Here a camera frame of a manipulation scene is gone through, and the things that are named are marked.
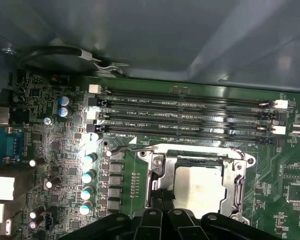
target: chip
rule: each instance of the chip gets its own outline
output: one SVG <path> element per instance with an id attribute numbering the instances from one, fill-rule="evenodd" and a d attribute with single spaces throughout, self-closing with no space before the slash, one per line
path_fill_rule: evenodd
<path id="1" fill-rule="evenodd" d="M 51 195 L 51 203 L 58 203 L 59 196 L 58 195 Z"/>
<path id="2" fill-rule="evenodd" d="M 109 200 L 107 205 L 108 210 L 120 210 L 120 201 Z"/>
<path id="3" fill-rule="evenodd" d="M 101 180 L 102 182 L 108 182 L 108 181 L 109 181 L 109 176 L 101 176 L 101 177 L 100 177 L 100 180 Z"/>
<path id="4" fill-rule="evenodd" d="M 74 122 L 74 124 L 81 124 L 82 123 L 82 117 L 78 116 L 78 115 L 74 116 L 73 117 L 73 122 Z"/>
<path id="5" fill-rule="evenodd" d="M 77 102 L 77 103 L 82 103 L 84 101 L 84 95 L 83 94 L 75 95 L 74 101 Z"/>
<path id="6" fill-rule="evenodd" d="M 111 160 L 123 160 L 125 158 L 125 153 L 123 151 L 115 154 L 115 155 L 112 155 L 110 157 Z"/>
<path id="7" fill-rule="evenodd" d="M 121 185 L 122 178 L 121 176 L 110 176 L 109 184 L 110 185 Z"/>
<path id="8" fill-rule="evenodd" d="M 111 173 L 122 173 L 122 164 L 121 163 L 110 163 L 109 171 Z"/>
<path id="9" fill-rule="evenodd" d="M 120 198 L 121 189 L 120 188 L 110 188 L 108 189 L 108 197 L 109 198 Z"/>
<path id="10" fill-rule="evenodd" d="M 32 141 L 40 141 L 42 140 L 42 135 L 40 133 L 32 133 L 31 135 Z"/>
<path id="11" fill-rule="evenodd" d="M 80 228 L 80 222 L 79 221 L 72 221 L 70 224 L 71 229 L 79 229 Z"/>
<path id="12" fill-rule="evenodd" d="M 60 149 L 60 142 L 53 141 L 51 142 L 51 150 L 59 150 Z"/>
<path id="13" fill-rule="evenodd" d="M 106 211 L 99 211 L 98 216 L 99 217 L 105 217 L 105 216 L 107 216 L 107 212 Z"/>
<path id="14" fill-rule="evenodd" d="M 107 192 L 108 192 L 108 188 L 106 188 L 106 187 L 101 187 L 100 188 L 100 193 L 106 194 Z"/>
<path id="15" fill-rule="evenodd" d="M 31 96 L 32 97 L 39 97 L 40 96 L 40 89 L 39 88 L 32 88 L 31 89 Z"/>
<path id="16" fill-rule="evenodd" d="M 74 167 L 69 168 L 69 175 L 70 176 L 76 176 L 77 175 L 77 169 Z"/>
<path id="17" fill-rule="evenodd" d="M 99 205 L 107 205 L 107 199 L 99 199 Z"/>
<path id="18" fill-rule="evenodd" d="M 81 139 L 81 134 L 80 133 L 75 133 L 74 134 L 74 139 Z"/>
<path id="19" fill-rule="evenodd" d="M 109 164 L 102 164 L 101 169 L 102 170 L 109 170 Z"/>

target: black memory slot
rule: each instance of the black memory slot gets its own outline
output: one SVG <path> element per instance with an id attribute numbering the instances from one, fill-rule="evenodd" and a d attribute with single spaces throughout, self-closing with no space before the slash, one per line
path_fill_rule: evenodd
<path id="1" fill-rule="evenodd" d="M 149 129 L 146 127 L 118 127 L 118 126 L 103 126 L 102 131 L 104 133 L 111 134 L 125 134 L 125 135 L 144 135 L 169 138 L 170 141 L 180 139 L 195 139 L 195 140 L 210 140 L 210 141 L 228 141 L 238 143 L 256 143 L 256 144 L 272 144 L 273 140 L 267 136 L 244 136 L 244 135 L 233 135 L 233 134 L 222 134 L 222 133 L 207 133 L 207 132 L 196 132 L 191 133 L 188 131 L 173 131 L 170 129 Z"/>
<path id="2" fill-rule="evenodd" d="M 187 119 L 192 122 L 200 121 L 206 117 L 223 117 L 238 120 L 269 120 L 274 115 L 270 112 L 239 112 L 223 109 L 171 109 L 169 107 L 140 107 L 140 106 L 124 106 L 113 105 L 107 110 L 112 116 L 138 116 L 140 118 L 156 117 L 157 119 Z"/>
<path id="3" fill-rule="evenodd" d="M 196 96 L 188 94 L 173 94 L 173 93 L 154 93 L 154 92 L 140 92 L 129 90 L 111 90 L 111 96 L 115 97 L 131 97 L 142 98 L 150 100 L 163 100 L 163 101 L 186 101 L 186 102 L 198 102 L 203 104 L 218 104 L 229 106 L 242 106 L 250 108 L 269 108 L 271 106 L 269 100 L 257 101 L 238 98 L 227 97 L 212 97 L 212 96 Z"/>
<path id="4" fill-rule="evenodd" d="M 186 120 L 176 121 L 175 119 L 166 119 L 164 121 L 158 121 L 158 119 L 147 118 L 140 119 L 139 117 L 129 116 L 128 118 L 120 118 L 110 116 L 105 119 L 104 125 L 112 126 L 139 126 L 141 128 L 153 128 L 153 129 L 186 129 L 192 132 L 201 132 L 204 129 L 222 129 L 222 130 L 236 130 L 247 132 L 267 132 L 267 125 L 256 124 L 240 124 L 233 122 L 218 122 L 218 121 L 205 121 L 200 123 L 189 122 Z"/>

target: ram slot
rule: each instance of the ram slot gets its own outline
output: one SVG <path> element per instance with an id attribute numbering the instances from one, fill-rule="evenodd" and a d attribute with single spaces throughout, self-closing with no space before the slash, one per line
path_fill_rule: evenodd
<path id="1" fill-rule="evenodd" d="M 179 141 L 182 139 L 197 139 L 197 140 L 209 140 L 209 141 L 227 141 L 237 143 L 256 143 L 256 144 L 273 144 L 274 139 L 268 136 L 244 136 L 225 134 L 217 132 L 188 132 L 173 129 L 157 129 L 151 128 L 140 128 L 130 126 L 98 126 L 99 130 L 96 132 L 103 132 L 105 134 L 116 134 L 116 135 L 147 135 L 160 138 L 167 138 L 169 141 Z"/>
<path id="2" fill-rule="evenodd" d="M 246 100 L 238 98 L 227 98 L 227 97 L 212 97 L 212 96 L 195 96 L 188 94 L 173 94 L 173 93 L 154 93 L 154 92 L 140 92 L 140 91 L 129 91 L 129 90 L 111 90 L 111 96 L 114 97 L 131 97 L 131 98 L 142 98 L 148 100 L 162 100 L 162 101 L 189 101 L 189 102 L 204 102 L 205 104 L 217 104 L 217 105 L 229 105 L 229 106 L 242 106 L 249 108 L 269 108 L 271 102 L 269 100 L 257 101 L 257 100 Z"/>

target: blue capacitor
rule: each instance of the blue capacitor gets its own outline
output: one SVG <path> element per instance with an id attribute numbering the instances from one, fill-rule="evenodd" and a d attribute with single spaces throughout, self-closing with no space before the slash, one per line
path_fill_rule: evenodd
<path id="1" fill-rule="evenodd" d="M 65 106 L 60 107 L 58 110 L 58 115 L 62 118 L 69 118 L 71 114 L 71 110 Z"/>
<path id="2" fill-rule="evenodd" d="M 59 104 L 63 107 L 67 107 L 72 104 L 72 100 L 68 96 L 61 96 L 59 97 Z"/>

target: green circuit board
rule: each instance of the green circuit board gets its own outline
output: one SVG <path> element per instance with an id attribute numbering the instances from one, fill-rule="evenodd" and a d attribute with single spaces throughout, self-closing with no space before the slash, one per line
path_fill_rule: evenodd
<path id="1" fill-rule="evenodd" d="M 27 195 L 27 207 L 23 211 L 22 239 L 56 240 L 107 214 L 107 196 L 103 191 L 108 187 L 109 164 L 115 161 L 122 164 L 120 209 L 131 215 L 143 208 L 145 202 L 147 164 L 126 152 L 118 159 L 107 159 L 104 152 L 117 146 L 142 148 L 158 143 L 185 144 L 185 139 L 169 139 L 155 134 L 130 134 L 110 132 L 92 138 L 86 133 L 89 85 L 100 85 L 113 90 L 151 92 L 157 94 L 194 95 L 242 100 L 288 100 L 288 109 L 280 110 L 279 122 L 286 126 L 285 135 L 274 136 L 273 144 L 232 141 L 225 143 L 235 146 L 257 159 L 255 166 L 248 168 L 244 190 L 245 218 L 251 225 L 282 239 L 300 240 L 300 93 L 275 92 L 267 90 L 234 87 L 185 84 L 139 79 L 117 79 L 89 76 L 37 75 L 24 71 L 18 73 L 18 87 L 24 89 L 24 101 L 18 108 L 29 110 L 29 122 L 24 125 L 23 157 L 20 164 L 44 156 L 48 162 L 38 169 L 36 185 Z M 60 96 L 72 99 L 69 118 L 58 116 Z M 52 119 L 45 125 L 44 118 Z M 187 144 L 213 144 L 211 139 L 193 140 Z M 87 184 L 81 182 L 85 171 L 83 157 L 94 152 L 97 160 L 92 168 L 97 177 L 88 185 L 95 189 L 91 199 L 93 209 L 88 215 L 81 215 L 79 207 L 83 200 L 80 192 Z M 60 176 L 61 186 L 54 190 L 44 190 L 43 182 L 47 176 Z M 52 229 L 39 226 L 36 230 L 28 228 L 29 211 L 38 205 L 53 208 L 57 221 Z"/>

